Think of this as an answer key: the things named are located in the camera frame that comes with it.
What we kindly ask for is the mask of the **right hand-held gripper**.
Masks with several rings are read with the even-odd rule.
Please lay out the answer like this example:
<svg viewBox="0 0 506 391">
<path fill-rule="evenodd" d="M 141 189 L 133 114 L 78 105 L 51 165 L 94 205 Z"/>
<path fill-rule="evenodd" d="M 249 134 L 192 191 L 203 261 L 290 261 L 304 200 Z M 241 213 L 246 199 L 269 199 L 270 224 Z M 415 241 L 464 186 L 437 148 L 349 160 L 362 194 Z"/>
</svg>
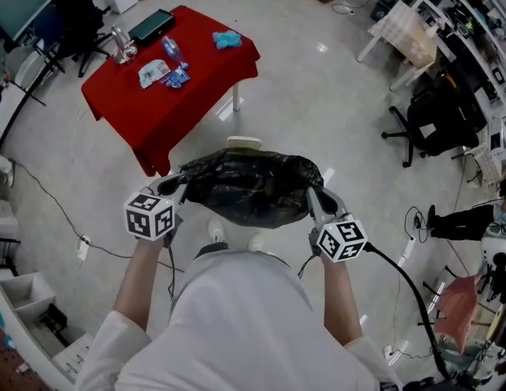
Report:
<svg viewBox="0 0 506 391">
<path fill-rule="evenodd" d="M 310 187 L 307 200 L 315 223 L 315 229 L 309 235 L 313 254 L 333 262 L 356 258 L 367 243 L 361 221 L 350 219 L 325 224 L 325 214 L 338 219 L 346 219 L 350 214 L 343 199 L 327 188 L 316 191 Z"/>
</svg>

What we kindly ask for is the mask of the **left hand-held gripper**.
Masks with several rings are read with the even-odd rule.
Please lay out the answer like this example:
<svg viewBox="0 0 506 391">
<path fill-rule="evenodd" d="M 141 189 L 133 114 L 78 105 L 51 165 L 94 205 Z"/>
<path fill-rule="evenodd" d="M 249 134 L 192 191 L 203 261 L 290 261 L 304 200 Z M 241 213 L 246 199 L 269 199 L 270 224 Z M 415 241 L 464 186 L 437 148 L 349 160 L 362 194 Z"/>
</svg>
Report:
<svg viewBox="0 0 506 391">
<path fill-rule="evenodd" d="M 183 205 L 188 185 L 179 173 L 169 174 L 150 182 L 147 193 L 134 192 L 124 203 L 125 229 L 137 239 L 162 240 L 170 248 L 178 225 L 176 207 Z M 162 196 L 173 196 L 173 200 Z"/>
</svg>

